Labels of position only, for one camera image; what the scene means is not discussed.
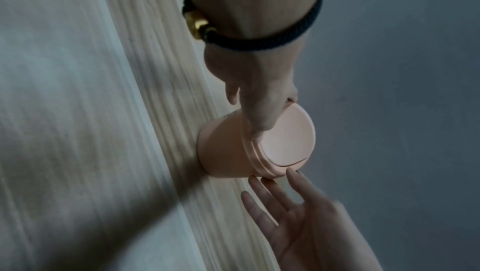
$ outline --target human hand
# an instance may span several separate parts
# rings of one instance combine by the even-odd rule
[[[344,206],[330,201],[292,169],[286,176],[304,203],[293,202],[270,179],[248,179],[253,191],[278,223],[244,191],[243,204],[266,237],[282,271],[381,271],[375,254]]]
[[[305,35],[272,50],[240,52],[207,44],[204,58],[208,70],[225,82],[232,105],[237,93],[242,112],[250,124],[250,136],[257,141],[274,127],[287,101],[297,101],[293,67],[305,42]]]

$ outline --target gray wall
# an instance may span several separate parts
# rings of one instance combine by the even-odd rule
[[[480,0],[325,0],[295,74],[304,173],[384,269],[480,270]]]

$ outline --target pink container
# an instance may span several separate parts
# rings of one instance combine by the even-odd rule
[[[260,142],[250,140],[249,123],[241,109],[207,123],[197,142],[202,166],[218,178],[279,178],[288,167],[302,167],[314,146],[314,124],[296,103],[283,109],[275,127]]]

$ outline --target wall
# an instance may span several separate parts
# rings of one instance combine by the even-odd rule
[[[479,0],[325,0],[295,71],[304,173],[385,270],[480,270]]]

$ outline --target black braided bracelet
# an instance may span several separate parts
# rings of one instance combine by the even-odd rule
[[[316,0],[310,11],[308,11],[308,13],[302,19],[300,19],[300,21],[297,21],[289,28],[270,37],[259,39],[228,38],[217,33],[215,27],[210,25],[207,20],[205,20],[205,22],[198,27],[198,35],[208,44],[214,44],[219,47],[235,51],[252,52],[278,48],[294,41],[312,26],[320,13],[322,2],[323,0]],[[187,13],[194,12],[196,10],[197,7],[192,0],[183,0],[182,14],[184,17],[186,17]]]

